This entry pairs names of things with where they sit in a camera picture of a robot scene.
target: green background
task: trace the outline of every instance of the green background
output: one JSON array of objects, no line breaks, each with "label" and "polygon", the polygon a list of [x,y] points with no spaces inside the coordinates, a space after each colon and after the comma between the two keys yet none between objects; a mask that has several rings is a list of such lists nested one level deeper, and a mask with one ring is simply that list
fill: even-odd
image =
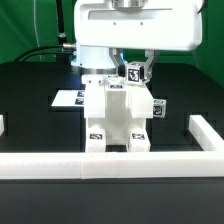
[{"label": "green background", "polygon": [[[24,51],[37,47],[37,36],[39,46],[57,44],[55,2],[55,0],[0,1],[0,63],[12,61]],[[75,2],[75,0],[63,0],[65,31],[70,42],[74,41]],[[35,33],[35,21],[38,35]],[[192,64],[224,86],[223,50],[224,0],[210,0],[203,12],[201,46],[193,52],[161,52],[159,62]],[[143,51],[126,50],[125,55],[128,60],[145,60]],[[34,60],[45,60],[45,57]]]}]

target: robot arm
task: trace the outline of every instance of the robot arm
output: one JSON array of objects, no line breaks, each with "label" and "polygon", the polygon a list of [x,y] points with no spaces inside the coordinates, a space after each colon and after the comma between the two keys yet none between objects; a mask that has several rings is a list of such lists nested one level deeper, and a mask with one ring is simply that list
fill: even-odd
[{"label": "robot arm", "polygon": [[75,33],[81,45],[193,50],[202,41],[203,0],[79,0]]}]

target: white plastic part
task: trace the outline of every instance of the white plastic part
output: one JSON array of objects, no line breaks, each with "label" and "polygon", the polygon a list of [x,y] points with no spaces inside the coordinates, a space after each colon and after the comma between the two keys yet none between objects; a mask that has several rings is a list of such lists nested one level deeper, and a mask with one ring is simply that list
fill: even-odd
[{"label": "white plastic part", "polygon": [[79,179],[82,154],[1,153],[0,179]]},{"label": "white plastic part", "polygon": [[0,153],[0,179],[224,177],[224,152]]},{"label": "white plastic part", "polygon": [[105,118],[105,91],[102,81],[90,79],[86,83],[84,108],[85,118]]},{"label": "white plastic part", "polygon": [[82,179],[117,178],[117,153],[87,153],[81,163]]},{"label": "white plastic part", "polygon": [[201,5],[201,0],[145,0],[140,10],[115,10],[111,0],[78,0],[75,36],[83,46],[192,50],[202,41]]},{"label": "white plastic part", "polygon": [[73,66],[89,69],[115,68],[115,65],[109,55],[109,48],[80,46],[79,43],[76,43],[76,60],[72,61],[71,64]]},{"label": "white plastic part", "polygon": [[128,152],[149,152],[150,141],[145,129],[131,129],[127,145]]},{"label": "white plastic part", "polygon": [[132,118],[153,118],[154,100],[145,84],[128,86],[128,99]]},{"label": "white plastic part", "polygon": [[[106,145],[127,145],[130,130],[144,132],[146,118],[153,117],[153,98],[144,84],[135,88],[125,84],[125,78],[114,75],[86,75],[82,81],[86,83],[86,151],[91,152],[89,130],[94,127],[105,130]],[[148,141],[144,141],[137,151],[149,148]]]},{"label": "white plastic part", "polygon": [[0,115],[0,136],[4,132],[4,122],[3,122],[3,116]]},{"label": "white plastic part", "polygon": [[97,126],[94,126],[92,128],[87,127],[85,152],[105,152],[105,151],[106,151],[105,129],[99,128]]},{"label": "white plastic part", "polygon": [[224,140],[201,115],[191,115],[189,131],[204,151],[223,151]]}]

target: black surface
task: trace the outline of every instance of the black surface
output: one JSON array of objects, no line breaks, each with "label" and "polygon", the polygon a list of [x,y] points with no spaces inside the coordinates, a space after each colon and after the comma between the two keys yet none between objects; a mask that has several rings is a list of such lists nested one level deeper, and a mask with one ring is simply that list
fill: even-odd
[{"label": "black surface", "polygon": [[[50,107],[57,89],[79,89],[70,67],[44,63],[0,66],[2,152],[79,152],[83,111]],[[223,137],[224,89],[189,65],[159,64],[154,98],[168,100],[165,119],[148,127],[152,150],[200,150],[187,131],[203,114]],[[224,223],[224,178],[0,181],[0,223]]]},{"label": "black surface", "polygon": [[[150,85],[154,98],[167,99],[166,117],[147,122],[151,151],[200,150],[188,132],[190,114],[202,114],[224,136],[224,88],[199,70],[190,65],[157,64]],[[84,151],[83,109],[51,107],[59,89],[82,88],[80,74],[70,66],[2,64],[0,114],[6,115],[6,132],[0,138],[0,150]]]}]

